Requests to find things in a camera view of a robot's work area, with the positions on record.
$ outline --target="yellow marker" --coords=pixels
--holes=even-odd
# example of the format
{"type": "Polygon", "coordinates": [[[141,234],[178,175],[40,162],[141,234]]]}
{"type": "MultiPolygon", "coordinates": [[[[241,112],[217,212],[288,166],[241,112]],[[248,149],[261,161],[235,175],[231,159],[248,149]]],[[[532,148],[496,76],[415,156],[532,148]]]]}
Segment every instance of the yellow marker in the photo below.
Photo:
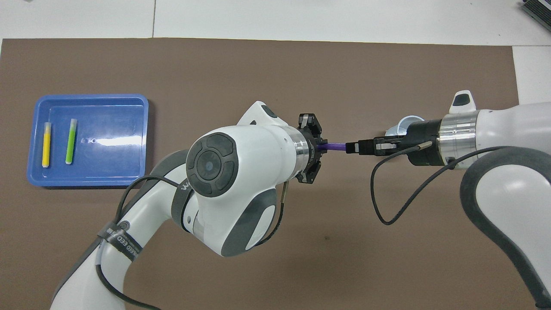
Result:
{"type": "Polygon", "coordinates": [[[44,142],[42,144],[42,167],[48,168],[50,165],[50,137],[52,123],[44,123],[44,142]]]}

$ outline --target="plastic tray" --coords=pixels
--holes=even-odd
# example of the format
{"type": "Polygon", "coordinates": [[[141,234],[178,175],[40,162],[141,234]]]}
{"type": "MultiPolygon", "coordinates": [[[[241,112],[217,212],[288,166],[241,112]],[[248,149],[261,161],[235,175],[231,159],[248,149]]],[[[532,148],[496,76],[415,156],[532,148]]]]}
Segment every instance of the plastic tray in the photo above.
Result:
{"type": "Polygon", "coordinates": [[[48,95],[36,102],[27,179],[36,186],[126,186],[145,173],[149,103],[140,94],[48,95]],[[72,164],[65,163],[77,119],[72,164]],[[42,167],[51,122],[50,166],[42,167]]]}

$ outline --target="brown table surface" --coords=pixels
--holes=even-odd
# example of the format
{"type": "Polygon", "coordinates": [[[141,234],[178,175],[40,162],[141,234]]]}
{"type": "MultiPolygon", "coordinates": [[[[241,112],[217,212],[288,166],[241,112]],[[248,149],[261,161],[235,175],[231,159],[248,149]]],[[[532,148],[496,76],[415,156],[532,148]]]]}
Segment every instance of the brown table surface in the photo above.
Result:
{"type": "MultiPolygon", "coordinates": [[[[381,135],[401,117],[442,118],[456,91],[482,109],[518,102],[511,47],[205,39],[4,39],[0,58],[0,308],[48,309],[66,272],[114,215],[121,189],[49,190],[25,171],[33,108],[46,94],[141,93],[148,167],[232,125],[262,100],[330,142],[381,135]]],[[[369,174],[381,158],[325,154],[292,181],[265,245],[221,258],[167,222],[128,271],[125,293],[162,309],[530,309],[505,254],[471,224],[462,172],[429,185],[393,226],[369,174]]],[[[376,184],[390,217],[435,167],[398,158],[376,184]]]]}

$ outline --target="white tabletop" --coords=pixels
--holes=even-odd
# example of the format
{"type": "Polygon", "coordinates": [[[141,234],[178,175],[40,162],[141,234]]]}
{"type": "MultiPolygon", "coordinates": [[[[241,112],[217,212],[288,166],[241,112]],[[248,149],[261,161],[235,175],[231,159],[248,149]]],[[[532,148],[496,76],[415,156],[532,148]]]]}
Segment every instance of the white tabletop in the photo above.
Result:
{"type": "Polygon", "coordinates": [[[225,38],[513,46],[521,104],[551,101],[551,32],[517,0],[0,0],[1,38],[225,38]]]}

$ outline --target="black strap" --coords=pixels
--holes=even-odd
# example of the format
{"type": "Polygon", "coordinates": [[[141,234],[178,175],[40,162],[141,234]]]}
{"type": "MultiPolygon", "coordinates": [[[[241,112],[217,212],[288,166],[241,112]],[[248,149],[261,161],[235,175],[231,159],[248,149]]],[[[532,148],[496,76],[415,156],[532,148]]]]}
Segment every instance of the black strap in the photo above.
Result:
{"type": "Polygon", "coordinates": [[[98,236],[105,239],[129,260],[134,261],[142,251],[142,246],[132,238],[120,225],[109,222],[103,227],[98,236]]]}
{"type": "Polygon", "coordinates": [[[190,201],[191,194],[193,194],[193,188],[191,188],[190,182],[185,178],[174,193],[174,198],[172,198],[172,206],[170,213],[172,215],[172,220],[183,228],[186,232],[190,232],[186,229],[186,226],[183,224],[183,214],[186,212],[187,203],[190,201]]]}

